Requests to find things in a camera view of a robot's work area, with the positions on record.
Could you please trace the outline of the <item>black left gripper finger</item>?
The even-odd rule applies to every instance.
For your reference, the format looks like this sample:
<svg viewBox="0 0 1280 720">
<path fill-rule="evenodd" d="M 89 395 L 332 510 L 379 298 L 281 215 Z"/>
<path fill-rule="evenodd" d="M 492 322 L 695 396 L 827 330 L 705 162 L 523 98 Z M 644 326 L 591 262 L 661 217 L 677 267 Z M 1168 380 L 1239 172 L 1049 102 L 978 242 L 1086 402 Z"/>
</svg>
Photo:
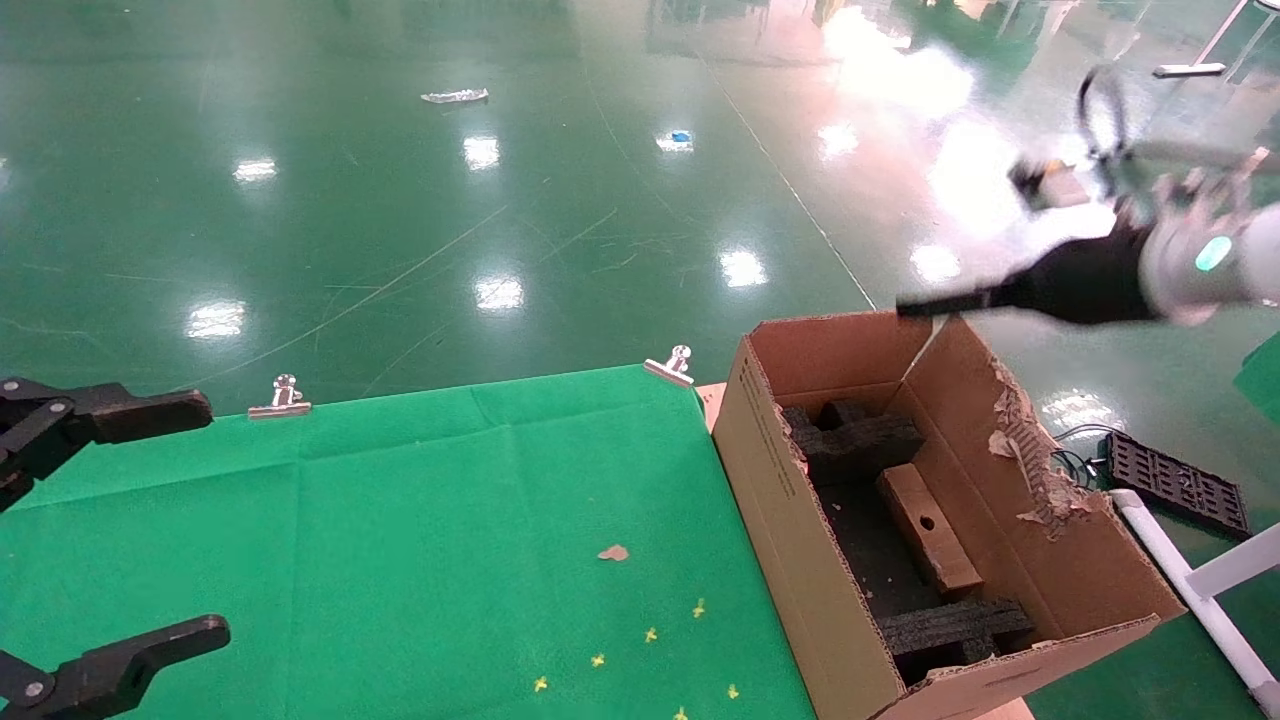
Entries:
<svg viewBox="0 0 1280 720">
<path fill-rule="evenodd" d="M 138 707 L 163 669 L 229 643 L 228 620 L 209 614 L 90 650 L 50 673 L 3 651 L 1 717 L 115 717 Z"/>
<path fill-rule="evenodd" d="M 90 445 L 123 445 L 212 423 L 197 389 L 140 397 L 119 383 L 72 389 L 26 378 L 1 387 L 1 510 L 23 500 Z"/>
</svg>

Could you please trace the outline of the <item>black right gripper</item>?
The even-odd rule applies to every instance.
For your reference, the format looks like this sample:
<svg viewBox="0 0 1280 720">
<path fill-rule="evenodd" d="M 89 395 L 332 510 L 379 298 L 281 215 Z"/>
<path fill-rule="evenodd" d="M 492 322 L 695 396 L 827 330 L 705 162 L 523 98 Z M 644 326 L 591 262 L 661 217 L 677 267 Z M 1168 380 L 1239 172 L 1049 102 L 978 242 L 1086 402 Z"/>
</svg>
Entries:
<svg viewBox="0 0 1280 720">
<path fill-rule="evenodd" d="M 1151 232 L 1143 225 L 1066 240 L 1001 284 L 904 295 L 893 310 L 901 318 L 936 318 L 1016 307 L 1075 325 L 1155 322 L 1158 314 L 1140 281 Z"/>
</svg>

